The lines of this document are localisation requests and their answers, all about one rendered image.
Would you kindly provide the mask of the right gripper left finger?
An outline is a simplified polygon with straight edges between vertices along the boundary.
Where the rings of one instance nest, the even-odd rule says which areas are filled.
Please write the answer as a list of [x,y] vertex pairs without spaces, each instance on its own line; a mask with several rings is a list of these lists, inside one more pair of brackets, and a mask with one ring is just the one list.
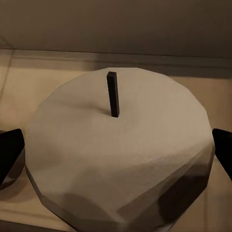
[[24,137],[21,129],[0,134],[0,185],[16,162],[23,148]]

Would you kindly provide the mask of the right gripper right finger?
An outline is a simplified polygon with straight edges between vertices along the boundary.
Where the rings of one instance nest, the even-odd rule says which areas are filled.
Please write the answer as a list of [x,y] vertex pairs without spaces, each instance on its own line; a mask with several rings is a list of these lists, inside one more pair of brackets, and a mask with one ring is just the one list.
[[232,180],[232,132],[213,129],[216,152],[215,155]]

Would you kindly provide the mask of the pillar candle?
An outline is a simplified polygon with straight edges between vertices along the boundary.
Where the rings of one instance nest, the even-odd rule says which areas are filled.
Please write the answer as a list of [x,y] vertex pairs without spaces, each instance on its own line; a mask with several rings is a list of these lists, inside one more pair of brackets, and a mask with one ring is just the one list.
[[59,86],[24,149],[41,204],[77,232],[168,232],[206,189],[216,152],[192,93],[141,68]]
[[[4,133],[4,131],[0,130],[0,134],[1,133]],[[23,148],[22,152],[20,153],[16,162],[14,163],[11,170],[7,174],[3,183],[0,185],[0,190],[4,189],[5,187],[10,186],[16,180],[16,178],[18,178],[18,176],[20,175],[23,169],[24,164],[25,164],[25,149]]]

